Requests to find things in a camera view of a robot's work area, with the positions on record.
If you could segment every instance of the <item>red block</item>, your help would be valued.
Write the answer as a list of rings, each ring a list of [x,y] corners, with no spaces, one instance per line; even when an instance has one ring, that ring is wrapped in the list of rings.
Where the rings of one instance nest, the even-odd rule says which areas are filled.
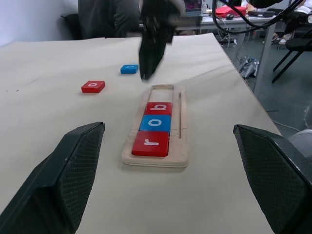
[[[169,133],[139,131],[132,148],[136,156],[165,157],[168,155]]]
[[[145,115],[168,115],[172,113],[171,102],[149,102],[146,105]]]
[[[88,81],[81,87],[83,93],[99,93],[104,89],[105,81],[94,80]]]

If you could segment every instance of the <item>person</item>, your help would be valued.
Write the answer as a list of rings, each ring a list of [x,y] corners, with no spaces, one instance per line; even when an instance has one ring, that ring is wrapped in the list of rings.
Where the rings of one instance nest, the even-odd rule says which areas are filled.
[[[82,37],[124,38],[138,30],[138,0],[78,0]]]
[[[299,6],[294,12],[291,13],[291,20],[292,19],[296,19],[293,20],[293,22],[291,21],[289,24],[293,23],[294,27],[296,27],[296,21],[300,21],[298,20],[299,18],[303,18],[302,20],[305,20],[306,15],[310,13],[310,11],[312,11],[312,0],[305,0],[303,1],[303,4],[301,6]],[[279,41],[280,45],[285,45],[286,42],[293,38],[294,36],[294,31],[292,31],[291,33],[287,33],[285,34],[282,39]]]

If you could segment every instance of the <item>black mesh surface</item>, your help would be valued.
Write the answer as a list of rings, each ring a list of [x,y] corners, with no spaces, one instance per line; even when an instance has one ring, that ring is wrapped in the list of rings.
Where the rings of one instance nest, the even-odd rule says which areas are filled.
[[[250,187],[272,230],[293,233],[308,209],[308,186],[269,139],[243,128],[235,136]]]
[[[77,230],[96,175],[101,129],[84,135],[58,181],[58,192],[74,230]]]

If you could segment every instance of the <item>floor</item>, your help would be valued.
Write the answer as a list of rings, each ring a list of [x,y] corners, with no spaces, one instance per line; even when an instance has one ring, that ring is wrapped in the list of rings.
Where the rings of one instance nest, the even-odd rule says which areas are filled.
[[[266,73],[261,87],[259,101],[268,112],[272,120],[291,126],[298,130],[312,127],[312,53],[303,53],[295,63],[272,84],[274,75],[273,68],[286,55],[287,49],[277,50],[276,45],[271,45],[270,57],[266,65]],[[233,48],[224,48],[230,58]],[[239,50],[238,57],[250,56],[260,58],[262,51],[262,39],[247,40]],[[249,79],[252,88],[255,79]],[[284,137],[296,133],[296,130],[277,125]]]

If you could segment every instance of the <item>wall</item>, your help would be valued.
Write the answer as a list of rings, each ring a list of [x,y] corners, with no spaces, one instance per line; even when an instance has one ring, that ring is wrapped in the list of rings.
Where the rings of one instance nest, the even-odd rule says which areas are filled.
[[[0,0],[0,46],[71,39],[60,15],[77,11],[78,0]]]

